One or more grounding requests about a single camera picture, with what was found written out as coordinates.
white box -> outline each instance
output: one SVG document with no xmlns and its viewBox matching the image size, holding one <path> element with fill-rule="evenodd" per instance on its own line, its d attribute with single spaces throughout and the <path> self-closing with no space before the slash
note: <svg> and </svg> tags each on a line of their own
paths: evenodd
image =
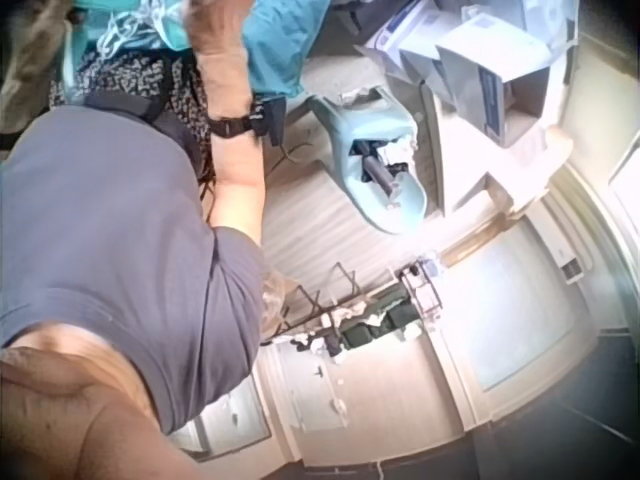
<svg viewBox="0 0 640 480">
<path fill-rule="evenodd" d="M 487 14 L 437 43 L 458 115 L 502 147 L 541 117 L 553 54 L 540 40 Z"/>
<path fill-rule="evenodd" d="M 419 83 L 420 75 L 400 55 L 399 46 L 420 23 L 422 13 L 431 8 L 430 0 L 413 0 L 407 3 L 364 45 L 356 48 L 380 65 L 387 74 L 409 83 Z"/>
<path fill-rule="evenodd" d="M 489 14 L 525 30 L 551 44 L 566 22 L 565 3 L 571 0 L 474 0 L 489 8 Z"/>
<path fill-rule="evenodd" d="M 423 11 L 421 21 L 400 43 L 400 54 L 415 69 L 431 89 L 443 101 L 453 105 L 453 95 L 447 84 L 446 73 L 437 41 L 461 24 L 460 16 L 442 12 L 435 7 Z"/>
</svg>

light blue plastic holder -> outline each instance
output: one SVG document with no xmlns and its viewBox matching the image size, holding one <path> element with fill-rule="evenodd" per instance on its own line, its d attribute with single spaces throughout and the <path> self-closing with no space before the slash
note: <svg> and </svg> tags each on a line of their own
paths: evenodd
<svg viewBox="0 0 640 480">
<path fill-rule="evenodd" d="M 427 210 L 427 194 L 418 179 L 411 173 L 398 174 L 400 194 L 392 201 L 380 185 L 362 181 L 362 157 L 351 155 L 351 151 L 356 140 L 416 138 L 418 126 L 407 109 L 384 88 L 371 89 L 367 97 L 366 103 L 349 106 L 339 106 L 319 96 L 307 99 L 309 109 L 331 138 L 333 158 L 323 163 L 371 225 L 396 235 L 416 230 Z"/>
</svg>

person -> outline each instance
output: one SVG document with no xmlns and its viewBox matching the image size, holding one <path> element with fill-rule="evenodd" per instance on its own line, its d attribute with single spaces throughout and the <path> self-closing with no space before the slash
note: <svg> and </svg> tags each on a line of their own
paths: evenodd
<svg viewBox="0 0 640 480">
<path fill-rule="evenodd" d="M 251 5 L 186 14 L 213 120 L 251 109 Z M 0 477 L 198 478 L 166 434 L 250 374 L 264 272 L 259 139 L 212 149 L 209 225 L 184 150 L 124 114 L 56 108 L 2 165 Z"/>
</svg>

cardboard box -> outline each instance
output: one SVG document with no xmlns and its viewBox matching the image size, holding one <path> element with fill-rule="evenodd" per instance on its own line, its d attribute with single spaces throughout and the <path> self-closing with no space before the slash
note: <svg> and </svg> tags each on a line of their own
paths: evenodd
<svg viewBox="0 0 640 480">
<path fill-rule="evenodd" d="M 423 12 L 432 9 L 430 0 L 412 0 L 391 18 L 364 45 L 356 46 L 388 75 L 409 83 L 420 83 L 420 75 L 400 55 L 400 44 L 422 21 Z"/>
<path fill-rule="evenodd" d="M 418 23 L 400 43 L 400 54 L 443 101 L 453 105 L 444 66 L 436 48 L 437 41 L 460 26 L 460 17 L 435 7 L 425 10 Z"/>
<path fill-rule="evenodd" d="M 502 147 L 542 116 L 552 54 L 540 40 L 487 14 L 463 23 L 437 43 L 460 117 Z"/>
</svg>

gray t-shirt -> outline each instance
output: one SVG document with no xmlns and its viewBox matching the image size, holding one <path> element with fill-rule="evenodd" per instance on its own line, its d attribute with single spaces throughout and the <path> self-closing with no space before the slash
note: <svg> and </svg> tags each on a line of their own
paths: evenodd
<svg viewBox="0 0 640 480">
<path fill-rule="evenodd" d="M 92 331 L 138 369 L 165 433 L 249 375 L 262 253 L 205 224 L 175 142 L 60 107 L 0 168 L 0 346 L 43 321 Z"/>
</svg>

